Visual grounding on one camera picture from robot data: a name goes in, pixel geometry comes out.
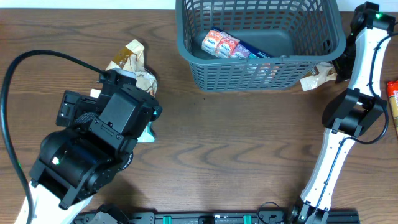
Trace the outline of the red orange pasta packet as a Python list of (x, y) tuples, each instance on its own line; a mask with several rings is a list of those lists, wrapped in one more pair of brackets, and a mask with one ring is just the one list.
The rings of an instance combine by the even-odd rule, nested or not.
[(398, 134), (398, 106), (397, 106), (397, 91), (398, 81), (391, 81), (387, 83), (386, 93), (389, 100), (392, 118), (394, 121), (395, 131)]

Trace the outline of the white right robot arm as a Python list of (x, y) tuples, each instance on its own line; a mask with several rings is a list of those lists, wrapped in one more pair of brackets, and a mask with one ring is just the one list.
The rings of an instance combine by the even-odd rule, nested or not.
[(396, 35), (394, 16), (368, 2), (354, 10), (351, 33), (343, 54), (333, 61), (338, 80), (349, 80), (345, 91), (323, 112), (323, 144), (308, 184), (286, 223), (327, 223), (331, 198), (349, 150), (380, 116), (387, 116), (381, 98), (381, 68), (390, 38)]

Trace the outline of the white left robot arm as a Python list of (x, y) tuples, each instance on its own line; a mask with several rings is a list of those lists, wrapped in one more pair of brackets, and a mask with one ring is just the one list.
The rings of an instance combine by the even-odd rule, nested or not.
[(138, 86), (143, 72), (113, 68), (99, 76), (98, 96), (65, 91), (56, 124), (40, 145), (29, 175), (33, 205), (25, 201), (16, 223), (70, 223), (100, 188), (132, 162), (159, 102)]

